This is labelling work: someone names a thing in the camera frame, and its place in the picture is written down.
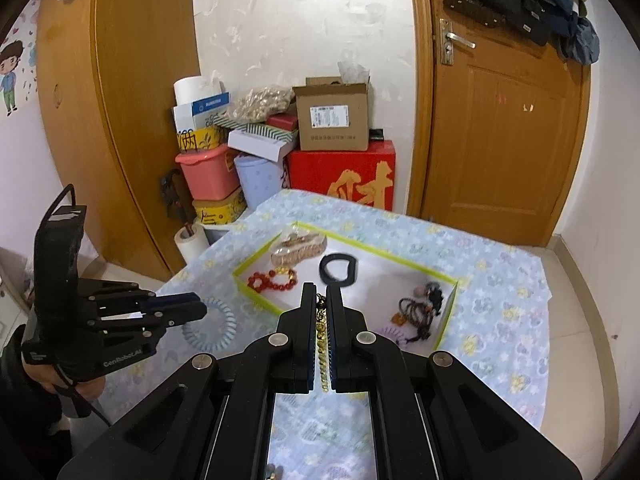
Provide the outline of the person's left hand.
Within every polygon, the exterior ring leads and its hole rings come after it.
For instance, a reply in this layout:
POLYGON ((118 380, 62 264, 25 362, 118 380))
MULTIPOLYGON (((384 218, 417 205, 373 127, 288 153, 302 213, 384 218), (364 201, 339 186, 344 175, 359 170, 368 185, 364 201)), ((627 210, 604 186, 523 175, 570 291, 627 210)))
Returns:
MULTIPOLYGON (((23 368, 27 376, 50 393, 56 393, 56 389, 66 388, 66 382, 51 365, 32 365, 22 360, 23 368)), ((90 382, 78 382, 75 391, 85 400, 94 401, 99 399, 105 387, 105 378, 99 377, 90 382)))

